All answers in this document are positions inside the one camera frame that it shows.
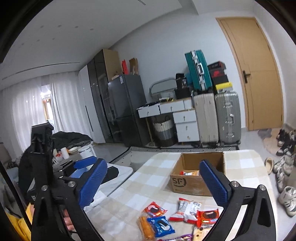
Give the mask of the left hand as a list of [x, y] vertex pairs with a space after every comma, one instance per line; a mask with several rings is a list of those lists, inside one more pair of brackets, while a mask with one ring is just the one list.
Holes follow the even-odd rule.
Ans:
[[64, 209], [63, 216], [64, 216], [64, 222], [65, 222], [65, 225], [67, 226], [67, 229], [71, 232], [74, 232], [75, 228], [74, 228], [74, 225], [70, 219], [67, 209]]

